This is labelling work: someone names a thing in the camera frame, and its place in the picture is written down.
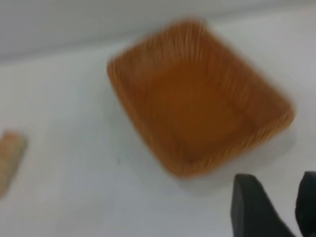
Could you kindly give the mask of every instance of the basket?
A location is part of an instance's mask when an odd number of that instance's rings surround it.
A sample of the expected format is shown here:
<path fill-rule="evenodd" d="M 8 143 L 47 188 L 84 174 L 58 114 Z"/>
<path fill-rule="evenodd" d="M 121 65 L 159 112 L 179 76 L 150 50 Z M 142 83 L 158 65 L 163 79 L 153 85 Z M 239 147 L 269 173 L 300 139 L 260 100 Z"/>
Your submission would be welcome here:
<path fill-rule="evenodd" d="M 177 22 L 108 64 L 110 81 L 171 173 L 210 172 L 288 127 L 290 103 L 199 20 Z"/>

